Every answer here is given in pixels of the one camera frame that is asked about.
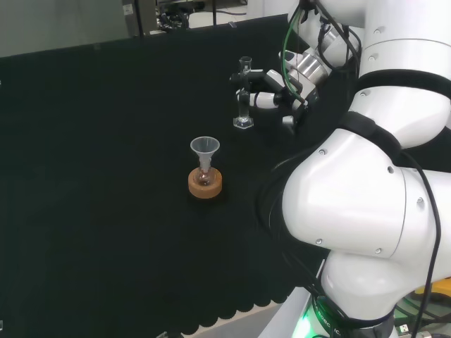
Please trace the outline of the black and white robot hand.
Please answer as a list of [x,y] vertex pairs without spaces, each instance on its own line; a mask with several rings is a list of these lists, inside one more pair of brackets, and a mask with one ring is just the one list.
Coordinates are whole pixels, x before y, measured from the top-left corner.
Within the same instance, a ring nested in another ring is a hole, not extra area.
[[282,126],[290,134],[297,134],[319,96],[316,86],[296,71],[289,72],[289,83],[299,94],[297,99],[275,70],[241,70],[230,76],[230,83],[236,88],[238,117],[233,125],[241,130],[254,125],[250,108],[275,111],[280,114]]

